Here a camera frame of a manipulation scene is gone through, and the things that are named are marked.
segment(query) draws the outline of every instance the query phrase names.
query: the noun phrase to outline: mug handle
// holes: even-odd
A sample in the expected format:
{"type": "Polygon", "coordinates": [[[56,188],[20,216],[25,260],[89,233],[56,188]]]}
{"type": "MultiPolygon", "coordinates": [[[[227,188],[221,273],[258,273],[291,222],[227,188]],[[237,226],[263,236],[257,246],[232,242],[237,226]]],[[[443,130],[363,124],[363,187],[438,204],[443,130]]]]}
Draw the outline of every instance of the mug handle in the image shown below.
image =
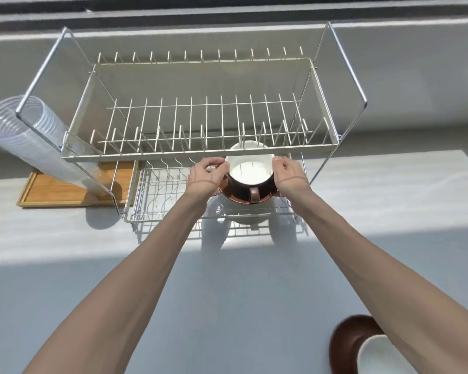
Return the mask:
{"type": "Polygon", "coordinates": [[[260,202],[260,192],[258,191],[258,187],[254,186],[250,188],[250,202],[251,203],[259,203],[260,202]]]}

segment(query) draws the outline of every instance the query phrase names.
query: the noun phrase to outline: hand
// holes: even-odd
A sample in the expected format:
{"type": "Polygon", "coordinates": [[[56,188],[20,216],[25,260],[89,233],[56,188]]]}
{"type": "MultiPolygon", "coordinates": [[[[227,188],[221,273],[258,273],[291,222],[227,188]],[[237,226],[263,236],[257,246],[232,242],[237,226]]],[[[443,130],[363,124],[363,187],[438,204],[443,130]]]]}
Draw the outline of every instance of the hand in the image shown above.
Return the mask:
{"type": "Polygon", "coordinates": [[[192,195],[198,200],[207,200],[211,196],[219,195],[218,186],[229,171],[231,165],[223,157],[207,157],[191,168],[187,177],[185,194],[192,195]],[[217,167],[213,170],[206,169],[211,165],[217,167]]]}
{"type": "Polygon", "coordinates": [[[312,191],[299,162],[284,156],[275,156],[272,159],[272,169],[277,189],[290,201],[302,192],[312,191]]]}

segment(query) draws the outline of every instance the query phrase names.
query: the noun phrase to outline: stacked plastic cup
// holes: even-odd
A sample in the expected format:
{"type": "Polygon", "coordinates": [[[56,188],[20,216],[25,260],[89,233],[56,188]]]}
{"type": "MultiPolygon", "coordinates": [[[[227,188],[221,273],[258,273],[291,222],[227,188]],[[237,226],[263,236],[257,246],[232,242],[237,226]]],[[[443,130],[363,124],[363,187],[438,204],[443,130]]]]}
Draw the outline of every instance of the stacked plastic cup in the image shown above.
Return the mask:
{"type": "MultiPolygon", "coordinates": [[[[73,163],[61,158],[58,150],[39,137],[16,115],[22,96],[0,101],[0,147],[24,160],[44,174],[59,181],[70,182],[98,195],[104,194],[100,185],[73,163]]],[[[21,118],[35,127],[54,145],[62,145],[67,126],[37,97],[30,96],[21,112],[21,118]]],[[[90,154],[90,149],[76,147],[80,154],[90,154]]],[[[97,163],[79,163],[88,173],[100,177],[97,163]]]]}

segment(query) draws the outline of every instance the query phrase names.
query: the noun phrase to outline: brown mug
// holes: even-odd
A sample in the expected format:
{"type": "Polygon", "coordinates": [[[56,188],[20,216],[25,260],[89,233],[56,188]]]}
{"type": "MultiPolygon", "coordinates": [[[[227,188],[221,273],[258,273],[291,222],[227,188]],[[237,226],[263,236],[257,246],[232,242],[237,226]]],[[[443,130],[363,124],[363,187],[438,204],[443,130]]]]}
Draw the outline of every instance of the brown mug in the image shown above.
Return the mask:
{"type": "MultiPolygon", "coordinates": [[[[231,150],[241,149],[235,144],[231,150]]],[[[256,141],[245,141],[245,149],[265,147],[256,141]]],[[[220,190],[237,203],[253,204],[268,201],[277,193],[272,170],[272,154],[227,156],[231,169],[220,184],[220,190]]]]}

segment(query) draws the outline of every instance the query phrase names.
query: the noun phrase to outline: forearm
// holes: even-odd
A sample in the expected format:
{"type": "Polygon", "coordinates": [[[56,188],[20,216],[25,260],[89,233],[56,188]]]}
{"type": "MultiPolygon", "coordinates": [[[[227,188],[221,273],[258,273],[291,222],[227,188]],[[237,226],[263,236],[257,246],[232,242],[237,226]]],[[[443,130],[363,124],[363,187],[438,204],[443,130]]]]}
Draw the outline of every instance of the forearm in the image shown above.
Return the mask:
{"type": "Polygon", "coordinates": [[[123,373],[202,207],[182,196],[62,322],[25,374],[123,373]]]}
{"type": "Polygon", "coordinates": [[[364,238],[314,193],[292,203],[418,372],[468,372],[468,310],[364,238]]]}

